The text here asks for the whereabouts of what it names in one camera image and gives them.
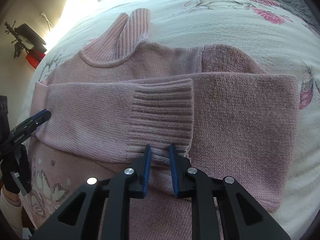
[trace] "sunlight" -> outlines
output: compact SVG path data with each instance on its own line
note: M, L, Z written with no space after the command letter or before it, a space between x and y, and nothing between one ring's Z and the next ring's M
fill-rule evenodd
M48 53L53 46L84 16L94 10L97 0L67 0L58 24L47 33L44 40Z

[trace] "person's wrist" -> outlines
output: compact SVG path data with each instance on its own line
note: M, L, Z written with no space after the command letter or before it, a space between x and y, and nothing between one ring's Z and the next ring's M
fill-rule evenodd
M8 199L10 199L10 200L12 200L12 201L14 201L14 202L18 202L18 201L20 200L18 194L15 194L15 193L12 193L12 192L10 192L10 191L7 191L7 190L5 189L5 186L3 186L3 193L5 194L5 196L6 196Z

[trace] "triangular cutout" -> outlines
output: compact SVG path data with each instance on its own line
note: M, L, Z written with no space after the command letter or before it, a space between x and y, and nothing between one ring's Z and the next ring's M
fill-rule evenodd
M244 217L244 222L247 226L251 226L262 221L262 216L240 193L237 193L236 197Z
M65 210L58 216L58 221L69 226L75 226L85 199L86 193L81 193L68 205Z

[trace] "white floral bed sheet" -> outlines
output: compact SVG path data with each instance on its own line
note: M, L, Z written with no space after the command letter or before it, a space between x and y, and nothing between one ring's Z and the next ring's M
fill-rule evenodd
M301 99L296 149L283 200L272 216L292 240L299 239L320 208L320 35L277 1L102 0L42 60L19 122L29 116L35 82L100 36L120 13L130 15L136 8L150 9L154 41L175 47L224 43L243 50L270 73L297 76Z

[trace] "gloved hand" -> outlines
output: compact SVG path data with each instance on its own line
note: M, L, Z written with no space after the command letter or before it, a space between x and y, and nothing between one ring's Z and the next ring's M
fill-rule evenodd
M28 162L27 150L26 147L21 144L14 150L15 152L20 152L21 157L19 159L19 165L14 157L13 153L8 154L4 157L1 163L1 171L2 171L2 181L4 183L4 187L7 191L18 194L20 189L17 184L14 182L11 171L14 173L18 172L20 176L22 176L27 181L30 181L31 172Z

